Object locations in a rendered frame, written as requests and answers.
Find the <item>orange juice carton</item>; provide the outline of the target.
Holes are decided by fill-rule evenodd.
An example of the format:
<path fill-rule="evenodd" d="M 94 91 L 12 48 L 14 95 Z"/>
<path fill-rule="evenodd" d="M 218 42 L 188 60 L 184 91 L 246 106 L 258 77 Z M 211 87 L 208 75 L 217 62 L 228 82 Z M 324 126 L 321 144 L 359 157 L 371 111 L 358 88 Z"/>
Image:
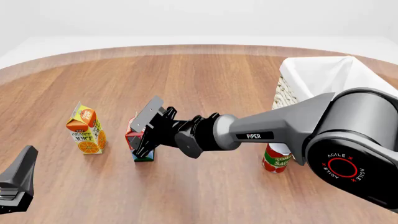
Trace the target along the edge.
<path fill-rule="evenodd" d="M 103 153 L 106 134 L 95 110 L 78 102 L 66 123 L 66 128 L 83 154 Z"/>

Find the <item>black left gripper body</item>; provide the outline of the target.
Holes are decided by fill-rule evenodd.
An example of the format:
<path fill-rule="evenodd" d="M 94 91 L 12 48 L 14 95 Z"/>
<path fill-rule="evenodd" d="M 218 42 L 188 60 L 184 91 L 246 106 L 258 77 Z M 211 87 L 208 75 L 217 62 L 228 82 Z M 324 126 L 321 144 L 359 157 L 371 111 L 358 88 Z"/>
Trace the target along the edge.
<path fill-rule="evenodd" d="M 0 214 L 26 212 L 33 196 L 34 190 L 31 184 L 19 186 L 0 182 Z"/>

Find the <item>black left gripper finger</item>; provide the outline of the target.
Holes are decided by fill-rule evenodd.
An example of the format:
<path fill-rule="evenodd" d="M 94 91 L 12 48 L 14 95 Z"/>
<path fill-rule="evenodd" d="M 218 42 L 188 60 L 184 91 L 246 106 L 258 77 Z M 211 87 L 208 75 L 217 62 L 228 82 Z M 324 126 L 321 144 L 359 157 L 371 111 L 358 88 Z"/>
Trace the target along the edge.
<path fill-rule="evenodd" d="M 0 174 L 0 188 L 17 189 L 34 195 L 33 173 L 37 155 L 35 147 L 26 145 L 14 162 Z"/>

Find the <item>tomato sauce can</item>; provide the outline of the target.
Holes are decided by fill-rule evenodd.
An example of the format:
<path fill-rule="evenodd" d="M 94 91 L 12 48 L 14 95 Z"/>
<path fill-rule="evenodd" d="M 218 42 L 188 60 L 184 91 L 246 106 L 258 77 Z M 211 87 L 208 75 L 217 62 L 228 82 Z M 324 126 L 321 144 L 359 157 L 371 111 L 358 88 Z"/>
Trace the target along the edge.
<path fill-rule="evenodd" d="M 262 165 L 271 173 L 282 173 L 292 157 L 290 149 L 283 143 L 268 143 Z"/>

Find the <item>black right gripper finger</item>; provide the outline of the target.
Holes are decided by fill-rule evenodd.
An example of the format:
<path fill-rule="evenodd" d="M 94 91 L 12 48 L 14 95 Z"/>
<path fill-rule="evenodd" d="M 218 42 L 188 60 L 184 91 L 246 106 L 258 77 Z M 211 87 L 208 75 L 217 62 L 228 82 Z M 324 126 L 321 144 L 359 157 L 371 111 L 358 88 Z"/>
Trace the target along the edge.
<path fill-rule="evenodd" d="M 154 148 L 147 147 L 146 143 L 140 146 L 143 135 L 143 133 L 139 133 L 131 138 L 131 153 L 133 158 L 155 158 Z"/>

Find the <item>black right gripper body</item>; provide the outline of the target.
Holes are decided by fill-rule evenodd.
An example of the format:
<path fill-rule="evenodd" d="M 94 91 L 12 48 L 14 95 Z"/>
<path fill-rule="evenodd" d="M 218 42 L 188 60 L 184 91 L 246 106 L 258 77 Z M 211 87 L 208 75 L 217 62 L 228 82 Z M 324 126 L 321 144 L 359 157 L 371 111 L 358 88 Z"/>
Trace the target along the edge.
<path fill-rule="evenodd" d="M 153 119 L 147 125 L 142 137 L 141 145 L 156 148 L 158 145 L 177 148 L 175 135 L 187 121 L 175 121 L 171 119 Z"/>

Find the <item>wicker basket with white liner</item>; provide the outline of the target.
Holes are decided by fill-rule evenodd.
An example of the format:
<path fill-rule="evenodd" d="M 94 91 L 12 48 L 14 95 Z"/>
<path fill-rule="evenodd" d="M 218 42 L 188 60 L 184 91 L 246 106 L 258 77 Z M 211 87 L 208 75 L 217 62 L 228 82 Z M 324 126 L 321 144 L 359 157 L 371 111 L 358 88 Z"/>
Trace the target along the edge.
<path fill-rule="evenodd" d="M 352 56 L 289 57 L 279 70 L 273 110 L 323 93 L 338 95 L 359 87 L 378 89 L 398 97 L 398 90 Z"/>

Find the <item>red blue milk carton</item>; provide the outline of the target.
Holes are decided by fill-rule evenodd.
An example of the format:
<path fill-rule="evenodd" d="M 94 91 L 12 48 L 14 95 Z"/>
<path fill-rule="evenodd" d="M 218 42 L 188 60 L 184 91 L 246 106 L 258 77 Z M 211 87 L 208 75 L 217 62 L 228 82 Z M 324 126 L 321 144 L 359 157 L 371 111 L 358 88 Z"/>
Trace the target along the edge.
<path fill-rule="evenodd" d="M 145 129 L 143 129 L 141 132 L 135 132 L 131 130 L 130 125 L 137 117 L 137 115 L 138 113 L 135 113 L 135 115 L 129 120 L 125 133 L 125 139 L 128 143 L 134 162 L 153 162 L 155 159 L 155 150 L 151 151 L 146 157 L 143 158 L 138 158 L 133 154 L 134 150 L 139 147 L 139 143 L 141 143 L 142 136 L 144 135 L 145 131 Z"/>

